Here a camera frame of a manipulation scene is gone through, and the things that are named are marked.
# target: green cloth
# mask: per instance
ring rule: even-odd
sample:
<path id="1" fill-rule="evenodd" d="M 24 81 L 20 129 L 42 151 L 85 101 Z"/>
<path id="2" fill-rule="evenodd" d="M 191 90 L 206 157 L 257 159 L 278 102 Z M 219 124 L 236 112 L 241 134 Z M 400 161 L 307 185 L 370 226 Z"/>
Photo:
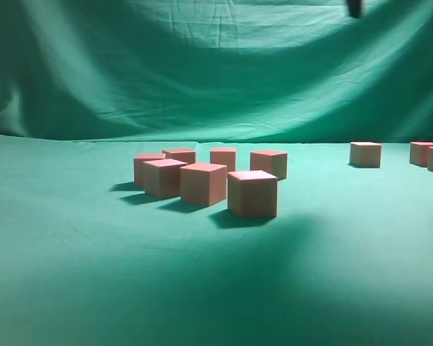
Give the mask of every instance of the green cloth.
<path id="1" fill-rule="evenodd" d="M 433 0 L 0 0 L 0 134 L 433 140 Z"/>
<path id="2" fill-rule="evenodd" d="M 433 173 L 289 152 L 279 217 L 135 190 L 133 155 L 218 143 L 0 136 L 0 346 L 433 345 Z"/>

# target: table surface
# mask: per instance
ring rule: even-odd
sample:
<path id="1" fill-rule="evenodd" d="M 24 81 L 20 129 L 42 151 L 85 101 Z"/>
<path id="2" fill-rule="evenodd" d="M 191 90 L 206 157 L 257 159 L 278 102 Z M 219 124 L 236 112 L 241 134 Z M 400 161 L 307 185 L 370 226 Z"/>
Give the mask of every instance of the table surface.
<path id="1" fill-rule="evenodd" d="M 433 173 L 349 144 L 289 153 L 279 217 L 157 200 L 133 157 L 218 143 L 0 136 L 0 346 L 433 345 Z"/>

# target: green tablecloth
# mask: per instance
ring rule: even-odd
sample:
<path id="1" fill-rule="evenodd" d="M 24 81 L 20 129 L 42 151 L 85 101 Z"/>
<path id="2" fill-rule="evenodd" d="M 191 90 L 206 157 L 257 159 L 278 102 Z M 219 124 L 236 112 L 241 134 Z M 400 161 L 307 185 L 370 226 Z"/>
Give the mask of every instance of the green tablecloth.
<path id="1" fill-rule="evenodd" d="M 289 152 L 279 217 L 155 200 L 132 158 L 218 143 L 0 136 L 0 346 L 433 345 L 433 173 L 384 144 Z"/>

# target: black object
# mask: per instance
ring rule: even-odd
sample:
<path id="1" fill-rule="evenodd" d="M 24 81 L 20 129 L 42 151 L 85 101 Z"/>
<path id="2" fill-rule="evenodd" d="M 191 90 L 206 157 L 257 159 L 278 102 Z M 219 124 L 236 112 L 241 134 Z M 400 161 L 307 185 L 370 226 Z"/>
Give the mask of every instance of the black object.
<path id="1" fill-rule="evenodd" d="M 362 2 L 363 0 L 346 0 L 346 5 L 348 6 L 348 13 L 350 17 L 362 17 Z"/>

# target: green backdrop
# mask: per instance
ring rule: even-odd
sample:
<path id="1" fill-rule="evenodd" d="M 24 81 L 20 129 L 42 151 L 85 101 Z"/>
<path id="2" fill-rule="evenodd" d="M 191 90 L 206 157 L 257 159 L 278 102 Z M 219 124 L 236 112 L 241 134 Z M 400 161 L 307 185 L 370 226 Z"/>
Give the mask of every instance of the green backdrop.
<path id="1" fill-rule="evenodd" d="M 433 139 L 433 0 L 0 0 L 0 134 Z"/>

